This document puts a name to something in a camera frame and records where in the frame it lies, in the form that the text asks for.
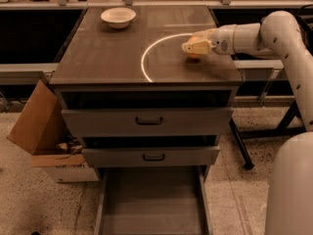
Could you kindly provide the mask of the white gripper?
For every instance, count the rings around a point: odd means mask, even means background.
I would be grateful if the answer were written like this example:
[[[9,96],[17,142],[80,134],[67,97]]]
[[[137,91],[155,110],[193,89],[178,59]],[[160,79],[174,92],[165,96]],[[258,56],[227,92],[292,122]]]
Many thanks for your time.
[[[237,26],[235,24],[223,25],[218,28],[196,31],[189,41],[182,44],[182,50],[187,54],[206,55],[212,50],[219,55],[233,55],[234,36]]]

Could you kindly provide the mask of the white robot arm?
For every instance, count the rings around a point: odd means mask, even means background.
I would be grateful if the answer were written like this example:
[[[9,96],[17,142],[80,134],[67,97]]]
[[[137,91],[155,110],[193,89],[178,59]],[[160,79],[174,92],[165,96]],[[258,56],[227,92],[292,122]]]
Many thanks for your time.
[[[295,17],[269,14],[261,23],[228,24],[197,31],[182,44],[188,55],[239,53],[279,58],[305,131],[286,141],[273,163],[265,235],[313,235],[313,56]]]

